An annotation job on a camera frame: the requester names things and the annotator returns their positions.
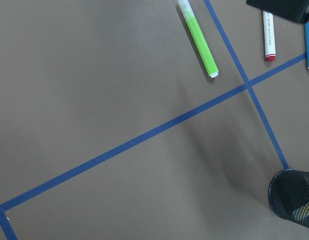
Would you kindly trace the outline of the green highlighter pen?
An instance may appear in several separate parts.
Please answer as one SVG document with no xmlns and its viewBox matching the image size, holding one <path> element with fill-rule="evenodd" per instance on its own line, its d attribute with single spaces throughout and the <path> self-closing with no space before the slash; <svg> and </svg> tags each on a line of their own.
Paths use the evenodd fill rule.
<svg viewBox="0 0 309 240">
<path fill-rule="evenodd" d="M 188 0 L 178 0 L 177 3 L 181 9 L 182 15 L 199 52 L 206 72 L 212 79 L 216 78 L 219 75 L 219 69 L 199 26 L 190 2 Z"/>
</svg>

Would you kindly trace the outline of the yellow highlighter pen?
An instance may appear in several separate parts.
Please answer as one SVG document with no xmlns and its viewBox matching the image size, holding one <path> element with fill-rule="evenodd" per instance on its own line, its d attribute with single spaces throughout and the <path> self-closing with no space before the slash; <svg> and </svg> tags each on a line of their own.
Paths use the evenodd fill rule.
<svg viewBox="0 0 309 240">
<path fill-rule="evenodd" d="M 296 221 L 301 221 L 309 217 L 309 202 L 292 212 Z"/>
</svg>

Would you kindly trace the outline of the black mesh pen cup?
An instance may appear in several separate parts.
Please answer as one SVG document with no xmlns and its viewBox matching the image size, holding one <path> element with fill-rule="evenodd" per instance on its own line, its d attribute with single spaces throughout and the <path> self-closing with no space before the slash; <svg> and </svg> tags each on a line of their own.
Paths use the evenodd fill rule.
<svg viewBox="0 0 309 240">
<path fill-rule="evenodd" d="M 279 171 L 269 184 L 268 202 L 278 217 L 309 228 L 309 217 L 300 221 L 293 217 L 293 211 L 309 203 L 309 172 Z"/>
</svg>

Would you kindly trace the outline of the red capped white marker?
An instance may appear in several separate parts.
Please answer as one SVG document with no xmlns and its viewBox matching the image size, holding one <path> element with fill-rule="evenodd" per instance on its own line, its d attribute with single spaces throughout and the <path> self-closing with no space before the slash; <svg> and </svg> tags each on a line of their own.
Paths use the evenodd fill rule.
<svg viewBox="0 0 309 240">
<path fill-rule="evenodd" d="M 274 18 L 273 14 L 267 11 L 262 12 L 263 17 L 263 31 L 264 31 L 264 50 L 265 60 L 273 62 L 276 60 L 276 43 L 274 31 Z"/>
</svg>

